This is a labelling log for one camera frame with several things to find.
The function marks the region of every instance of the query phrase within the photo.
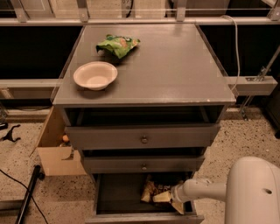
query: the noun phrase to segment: white robotic arm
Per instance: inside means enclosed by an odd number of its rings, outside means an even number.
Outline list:
[[[280,169],[257,157],[243,157],[234,163],[226,184],[188,179],[171,189],[173,202],[203,198],[226,202],[225,224],[279,224]]]

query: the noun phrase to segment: white cable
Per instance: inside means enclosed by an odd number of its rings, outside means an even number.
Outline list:
[[[240,76],[240,59],[239,59],[239,52],[238,52],[238,27],[237,27],[236,21],[232,17],[227,16],[227,15],[223,15],[222,17],[233,21],[234,26],[235,26],[235,52],[236,52],[238,72],[237,72],[237,78],[236,78],[235,84],[231,88],[231,91],[233,91],[236,88],[236,85],[237,85],[237,82],[238,82],[238,79],[239,79],[239,76]]]

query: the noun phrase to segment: gray tabletop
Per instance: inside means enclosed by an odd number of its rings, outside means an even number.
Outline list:
[[[123,59],[98,54],[107,34],[140,39]],[[107,61],[116,80],[102,91],[78,87],[73,74],[83,64]],[[103,24],[86,26],[53,104],[61,107],[129,105],[227,105],[235,97],[193,24]]]

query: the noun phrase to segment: floor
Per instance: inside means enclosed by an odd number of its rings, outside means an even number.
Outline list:
[[[221,129],[213,145],[206,150],[206,160],[195,178],[208,178],[213,182],[226,182],[230,167],[238,158],[255,156],[264,158],[280,167],[280,140],[274,137],[275,130],[259,108],[248,109],[248,121],[242,120],[236,108],[230,108],[221,121]],[[38,152],[30,156],[38,140],[43,123],[40,119],[9,121],[16,143],[0,142],[0,169],[28,185],[33,166],[40,165]],[[7,130],[0,130],[3,137]],[[0,173],[0,200],[21,200],[25,189]],[[92,215],[95,186],[88,176],[45,177],[36,184],[33,197],[44,213],[48,223],[81,224]],[[225,204],[213,199],[195,201],[198,214],[203,214],[202,224],[223,223]],[[0,223],[15,223],[17,215],[0,214]],[[45,223],[31,202],[25,223]]]

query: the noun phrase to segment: snack bag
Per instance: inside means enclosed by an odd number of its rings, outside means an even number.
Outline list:
[[[119,59],[123,58],[127,53],[140,43],[139,39],[121,37],[108,34],[106,39],[96,46],[96,51],[106,49],[112,52]]]

